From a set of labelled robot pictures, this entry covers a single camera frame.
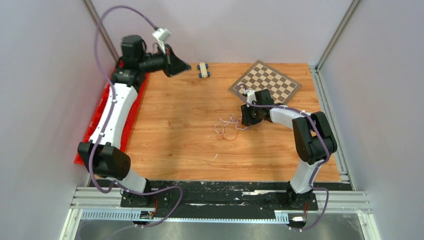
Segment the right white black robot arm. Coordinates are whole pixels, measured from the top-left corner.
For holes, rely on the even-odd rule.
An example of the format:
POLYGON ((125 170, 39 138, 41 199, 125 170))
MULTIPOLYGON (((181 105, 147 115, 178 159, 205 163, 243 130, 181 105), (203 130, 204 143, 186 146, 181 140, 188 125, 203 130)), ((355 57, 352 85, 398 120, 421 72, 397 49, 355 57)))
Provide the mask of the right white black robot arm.
POLYGON ((292 129, 299 163, 288 182, 284 201, 292 209, 304 206, 312 196, 314 180, 321 166, 338 148, 327 116, 321 111, 310 113, 277 104, 268 89, 254 91, 247 89, 245 84, 237 88, 237 95, 245 103, 240 107, 244 126, 268 121, 292 129))

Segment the wooden chessboard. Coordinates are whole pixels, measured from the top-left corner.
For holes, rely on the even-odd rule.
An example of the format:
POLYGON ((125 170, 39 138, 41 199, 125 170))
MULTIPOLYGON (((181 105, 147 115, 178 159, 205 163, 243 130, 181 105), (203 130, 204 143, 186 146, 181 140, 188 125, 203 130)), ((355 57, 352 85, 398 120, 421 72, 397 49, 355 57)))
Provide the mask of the wooden chessboard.
POLYGON ((260 60, 242 74, 228 90, 234 95, 237 92, 243 93, 243 88, 238 89, 241 84, 253 91, 268 89, 272 99, 282 104, 287 104, 302 87, 300 82, 260 60))

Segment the aluminium frame rail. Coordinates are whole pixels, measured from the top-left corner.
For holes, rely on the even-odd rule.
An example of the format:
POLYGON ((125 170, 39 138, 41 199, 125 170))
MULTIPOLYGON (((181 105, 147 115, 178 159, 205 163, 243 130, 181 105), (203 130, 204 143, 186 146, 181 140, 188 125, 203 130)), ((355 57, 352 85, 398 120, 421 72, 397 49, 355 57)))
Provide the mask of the aluminium frame rail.
POLYGON ((113 188, 101 193, 95 187, 78 187, 71 202, 60 238, 76 237, 81 220, 116 220, 188 223, 283 224, 291 229, 319 227, 331 214, 356 215, 359 229, 367 240, 380 234, 367 196, 361 191, 316 190, 298 207, 285 202, 285 190, 200 189, 164 191, 147 201, 142 196, 113 188))

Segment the left corner aluminium post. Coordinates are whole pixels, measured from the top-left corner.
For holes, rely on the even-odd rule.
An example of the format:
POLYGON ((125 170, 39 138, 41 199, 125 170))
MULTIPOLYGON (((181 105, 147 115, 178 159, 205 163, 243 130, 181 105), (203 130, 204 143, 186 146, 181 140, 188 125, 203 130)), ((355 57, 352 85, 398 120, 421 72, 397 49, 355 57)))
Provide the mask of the left corner aluminium post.
MULTIPOLYGON (((96 10, 93 1, 92 0, 81 0, 83 3, 88 15, 90 16, 91 20, 93 21, 94 25, 97 26, 100 22, 100 15, 98 14, 98 11, 96 10)), ((113 42, 107 33, 105 27, 103 24, 100 25, 99 29, 99 35, 102 38, 107 50, 109 51, 110 55, 112 56, 112 59, 116 62, 119 58, 118 52, 116 48, 113 45, 113 42)))

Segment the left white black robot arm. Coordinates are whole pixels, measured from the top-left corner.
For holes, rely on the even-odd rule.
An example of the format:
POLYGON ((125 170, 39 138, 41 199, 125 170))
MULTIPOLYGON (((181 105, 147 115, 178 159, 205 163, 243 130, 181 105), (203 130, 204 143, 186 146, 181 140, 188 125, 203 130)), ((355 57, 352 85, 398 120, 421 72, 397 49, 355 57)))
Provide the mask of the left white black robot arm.
POLYGON ((79 156, 91 177, 99 176, 134 194, 140 207, 153 201, 149 181, 131 167, 131 158, 121 147, 124 127, 148 73, 163 71, 167 77, 190 70, 166 43, 169 34, 156 36, 157 52, 147 52, 139 35, 125 36, 121 41, 122 56, 109 79, 105 108, 95 131, 87 142, 80 142, 79 156))

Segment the corner aluminium post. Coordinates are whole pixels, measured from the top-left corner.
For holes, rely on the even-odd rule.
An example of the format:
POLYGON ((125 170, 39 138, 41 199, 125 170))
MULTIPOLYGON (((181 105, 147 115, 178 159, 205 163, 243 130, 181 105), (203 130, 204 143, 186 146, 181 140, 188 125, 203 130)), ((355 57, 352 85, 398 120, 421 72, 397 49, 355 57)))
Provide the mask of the corner aluminium post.
POLYGON ((350 23, 351 19, 355 15, 358 7, 362 3, 362 0, 352 0, 344 13, 340 23, 338 24, 334 34, 332 35, 329 43, 327 44, 325 50, 323 51, 318 63, 315 66, 315 70, 317 72, 321 71, 323 67, 325 66, 326 62, 328 61, 331 53, 333 52, 334 48, 336 47, 340 37, 344 33, 346 27, 350 23))
MULTIPOLYGON (((98 11, 96 10, 93 1, 92 0, 81 0, 83 3, 88 15, 90 16, 91 20, 93 21, 94 25, 97 26, 100 22, 100 15, 98 14, 98 11)), ((116 62, 119 58, 118 52, 116 48, 113 45, 113 42, 107 33, 105 27, 103 24, 100 25, 99 29, 99 35, 102 38, 107 50, 109 51, 110 55, 112 56, 112 59, 116 62)))

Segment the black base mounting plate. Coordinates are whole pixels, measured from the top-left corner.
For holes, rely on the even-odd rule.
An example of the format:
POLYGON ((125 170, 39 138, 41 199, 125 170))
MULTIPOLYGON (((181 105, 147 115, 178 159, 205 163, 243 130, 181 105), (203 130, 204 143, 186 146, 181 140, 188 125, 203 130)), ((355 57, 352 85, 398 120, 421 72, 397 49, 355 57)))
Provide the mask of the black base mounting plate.
POLYGON ((286 202, 287 182, 260 181, 171 181, 152 180, 148 191, 163 190, 151 196, 135 195, 124 190, 121 207, 152 208, 155 217, 188 219, 271 219, 275 211, 316 211, 312 193, 304 206, 290 208, 286 202))

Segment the right corner aluminium post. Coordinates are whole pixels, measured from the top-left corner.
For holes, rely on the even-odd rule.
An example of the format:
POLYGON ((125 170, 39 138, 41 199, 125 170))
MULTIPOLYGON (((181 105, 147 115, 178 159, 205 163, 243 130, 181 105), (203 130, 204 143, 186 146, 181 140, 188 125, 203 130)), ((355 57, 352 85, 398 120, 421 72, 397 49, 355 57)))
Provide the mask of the right corner aluminium post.
POLYGON ((329 43, 327 44, 325 50, 323 51, 318 63, 315 66, 315 70, 317 72, 321 71, 323 67, 325 66, 326 62, 328 61, 331 53, 333 52, 334 48, 336 47, 340 37, 344 33, 346 27, 350 23, 351 19, 355 15, 358 7, 362 3, 362 0, 352 0, 344 13, 340 23, 338 24, 334 34, 332 35, 329 43))

